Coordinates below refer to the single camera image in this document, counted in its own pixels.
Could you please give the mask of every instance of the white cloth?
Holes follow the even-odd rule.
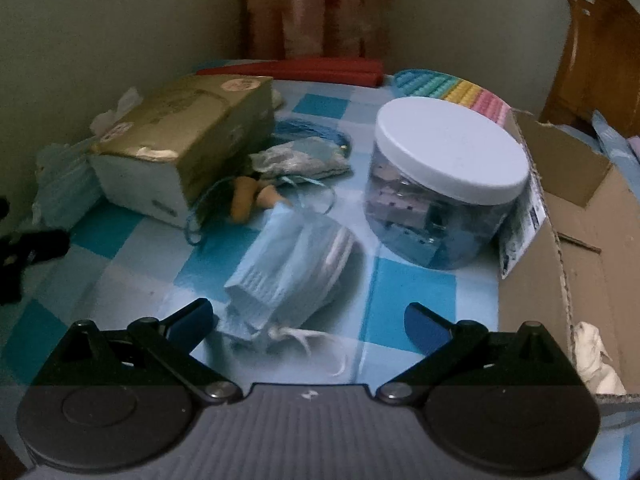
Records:
[[[581,321],[575,326],[575,361],[578,375],[592,394],[626,395],[625,387],[611,365],[602,362],[602,356],[611,359],[600,337],[600,330]]]
[[[94,136],[98,138],[104,136],[117,121],[132,111],[133,108],[141,102],[142,96],[138,93],[138,90],[132,86],[124,92],[118,101],[116,111],[107,110],[105,113],[97,115],[89,126],[89,129]]]

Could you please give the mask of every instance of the chair backrest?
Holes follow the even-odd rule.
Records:
[[[540,120],[591,122],[640,134],[640,14],[627,0],[569,0],[571,25]]]

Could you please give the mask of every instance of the blue surgical mask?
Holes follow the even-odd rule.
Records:
[[[353,242],[332,218],[278,202],[225,283],[231,302],[218,331],[260,350],[286,336],[318,335],[297,329],[330,300]]]

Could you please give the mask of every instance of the label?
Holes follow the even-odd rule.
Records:
[[[254,88],[258,88],[260,86],[260,82],[257,79],[230,79],[220,85],[225,92],[241,92],[245,90],[253,90]]]
[[[531,175],[498,233],[500,272],[503,279],[527,251],[545,218],[540,183]]]
[[[129,131],[130,127],[132,126],[133,123],[116,124],[111,130],[109,130],[100,138],[100,142],[108,142],[108,140],[115,139],[116,137],[119,137],[123,133]]]

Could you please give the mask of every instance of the curtain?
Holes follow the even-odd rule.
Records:
[[[245,0],[252,59],[381,57],[390,0]]]

